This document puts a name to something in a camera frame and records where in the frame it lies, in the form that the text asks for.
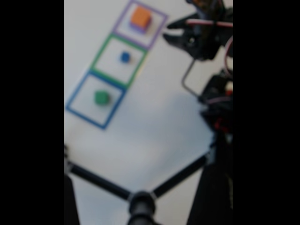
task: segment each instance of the green square outline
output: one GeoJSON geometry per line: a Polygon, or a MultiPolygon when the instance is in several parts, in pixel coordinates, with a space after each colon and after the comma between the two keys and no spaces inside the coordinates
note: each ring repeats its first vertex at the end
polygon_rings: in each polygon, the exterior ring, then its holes
{"type": "Polygon", "coordinates": [[[144,62],[144,60],[145,60],[145,58],[146,58],[146,56],[147,56],[147,53],[148,53],[148,50],[146,50],[146,49],[144,49],[144,48],[142,48],[142,47],[140,47],[140,46],[138,46],[138,45],[135,45],[135,44],[131,43],[130,41],[128,41],[128,40],[126,40],[126,39],[123,39],[123,38],[119,37],[118,35],[115,35],[115,34],[112,33],[112,34],[110,34],[110,35],[107,37],[107,39],[105,40],[105,42],[104,42],[104,44],[102,45],[101,49],[100,49],[99,52],[97,53],[95,59],[93,60],[91,66],[90,66],[90,70],[93,71],[94,73],[96,73],[98,76],[104,77],[104,78],[106,78],[107,80],[109,80],[109,81],[111,81],[111,82],[115,82],[115,83],[121,85],[122,87],[125,87],[126,89],[128,89],[128,88],[130,87],[130,85],[132,84],[133,80],[135,79],[135,75],[136,75],[138,69],[141,67],[142,63],[144,62]],[[136,69],[134,70],[133,74],[131,75],[131,78],[130,78],[130,80],[129,80],[129,82],[128,82],[127,84],[125,84],[125,83],[123,83],[123,82],[121,82],[121,81],[119,81],[119,80],[117,80],[117,79],[115,79],[115,78],[112,78],[111,75],[109,75],[109,74],[107,74],[107,73],[105,73],[105,72],[102,72],[101,70],[98,70],[98,69],[95,68],[95,64],[96,64],[96,63],[98,62],[98,60],[100,59],[100,57],[101,57],[101,55],[102,55],[104,49],[107,47],[108,43],[110,42],[110,40],[111,40],[112,38],[115,38],[115,39],[117,39],[117,40],[119,40],[119,41],[122,41],[122,42],[124,42],[125,44],[128,44],[128,45],[130,45],[130,46],[132,46],[132,47],[134,47],[134,48],[136,48],[136,49],[138,49],[138,50],[140,50],[140,51],[143,52],[143,57],[141,58],[141,60],[140,60],[139,63],[137,64],[137,67],[136,67],[136,69]]]}

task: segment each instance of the blue square outline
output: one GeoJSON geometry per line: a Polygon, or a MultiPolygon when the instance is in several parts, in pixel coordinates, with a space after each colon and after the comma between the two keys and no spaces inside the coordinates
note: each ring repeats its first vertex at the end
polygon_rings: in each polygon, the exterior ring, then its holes
{"type": "Polygon", "coordinates": [[[70,99],[68,100],[68,102],[67,102],[67,104],[66,104],[66,110],[69,111],[69,112],[71,112],[72,114],[78,116],[79,118],[81,118],[81,119],[83,119],[83,120],[85,120],[85,121],[87,121],[87,122],[89,122],[89,123],[91,123],[91,124],[93,124],[93,125],[95,125],[95,126],[101,128],[101,129],[105,130],[106,127],[107,127],[107,125],[108,125],[109,122],[111,121],[111,119],[112,119],[114,113],[116,112],[118,106],[120,105],[121,101],[123,100],[125,94],[126,94],[126,89],[123,88],[122,86],[118,85],[117,83],[113,83],[113,82],[111,82],[110,80],[108,80],[108,79],[106,79],[106,78],[104,78],[104,77],[100,77],[99,75],[97,75],[97,74],[94,73],[93,71],[88,71],[88,72],[86,73],[86,75],[84,76],[84,78],[80,81],[80,83],[79,83],[78,86],[76,87],[76,89],[75,89],[74,93],[72,94],[72,96],[70,97],[70,99]],[[78,112],[77,110],[74,110],[74,109],[71,108],[71,104],[72,104],[72,102],[74,101],[76,95],[78,94],[78,92],[80,91],[82,85],[84,84],[84,82],[86,81],[86,79],[87,79],[90,75],[93,76],[93,77],[96,77],[97,79],[99,79],[99,80],[101,80],[101,81],[103,81],[103,82],[105,82],[105,83],[107,83],[107,84],[109,84],[109,85],[111,85],[111,86],[113,86],[113,87],[115,87],[115,88],[120,89],[121,92],[122,92],[122,93],[121,93],[121,96],[119,97],[118,101],[115,103],[114,107],[113,107],[112,110],[111,110],[111,113],[109,114],[109,116],[108,116],[108,118],[107,118],[107,120],[106,120],[106,122],[105,122],[104,124],[97,123],[97,122],[95,122],[94,120],[88,118],[87,116],[81,114],[81,113],[78,112]]]}

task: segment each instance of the black cable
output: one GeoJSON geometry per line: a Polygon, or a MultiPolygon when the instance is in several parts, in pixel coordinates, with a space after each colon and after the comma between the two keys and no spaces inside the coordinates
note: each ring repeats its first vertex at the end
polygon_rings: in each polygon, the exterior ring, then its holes
{"type": "Polygon", "coordinates": [[[191,64],[189,65],[187,71],[185,72],[182,80],[181,80],[181,85],[183,86],[183,88],[185,90],[187,90],[188,92],[190,92],[192,95],[194,95],[196,98],[198,97],[198,94],[196,92],[194,92],[192,89],[190,89],[186,84],[185,84],[185,80],[188,77],[189,72],[191,71],[192,67],[194,66],[196,59],[193,59],[193,61],[191,62],[191,64]]]}

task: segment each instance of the purple square outline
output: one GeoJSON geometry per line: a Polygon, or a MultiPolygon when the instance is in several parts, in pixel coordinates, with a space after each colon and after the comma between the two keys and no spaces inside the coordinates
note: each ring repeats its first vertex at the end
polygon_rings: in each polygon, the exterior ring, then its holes
{"type": "Polygon", "coordinates": [[[164,14],[164,13],[162,13],[162,12],[159,12],[158,10],[156,10],[156,9],[150,7],[150,6],[147,6],[147,5],[145,5],[144,3],[141,3],[141,2],[139,2],[139,1],[136,1],[136,0],[130,0],[129,3],[128,3],[128,5],[126,6],[126,8],[124,9],[124,11],[122,12],[121,16],[119,17],[117,23],[116,23],[115,26],[113,27],[112,33],[114,33],[114,34],[116,34],[116,35],[118,35],[118,36],[120,36],[120,37],[122,37],[122,38],[124,38],[124,39],[126,39],[126,40],[129,40],[130,42],[132,42],[132,43],[134,43],[134,44],[136,44],[136,45],[139,45],[139,46],[141,46],[141,47],[143,47],[143,48],[149,50],[149,49],[153,46],[155,40],[157,39],[157,37],[158,37],[159,33],[161,32],[161,30],[162,30],[162,28],[163,28],[163,26],[164,26],[164,24],[165,24],[165,22],[166,22],[167,19],[168,19],[168,15],[166,15],[166,14],[164,14]],[[151,40],[151,43],[150,43],[149,45],[144,45],[144,44],[140,43],[139,41],[136,41],[136,40],[134,40],[133,38],[128,37],[128,36],[126,36],[126,35],[123,35],[123,34],[121,34],[121,33],[119,33],[119,32],[117,31],[117,27],[120,25],[120,23],[121,23],[123,17],[125,16],[126,12],[129,10],[129,7],[130,7],[131,4],[133,4],[133,3],[136,3],[136,4],[138,4],[138,5],[141,5],[141,6],[147,8],[147,9],[149,9],[149,10],[151,10],[151,11],[157,13],[157,14],[160,14],[160,15],[163,16],[163,18],[164,18],[163,21],[162,21],[162,23],[161,23],[161,25],[160,25],[159,28],[157,29],[156,34],[153,36],[153,38],[152,38],[152,40],[151,40]]]}

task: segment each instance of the small blue cube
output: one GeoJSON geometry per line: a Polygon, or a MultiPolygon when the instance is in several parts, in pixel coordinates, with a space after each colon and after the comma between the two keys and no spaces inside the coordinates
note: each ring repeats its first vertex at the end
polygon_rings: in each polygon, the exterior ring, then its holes
{"type": "Polygon", "coordinates": [[[122,52],[121,61],[124,62],[124,63],[129,63],[130,54],[128,52],[122,52]]]}

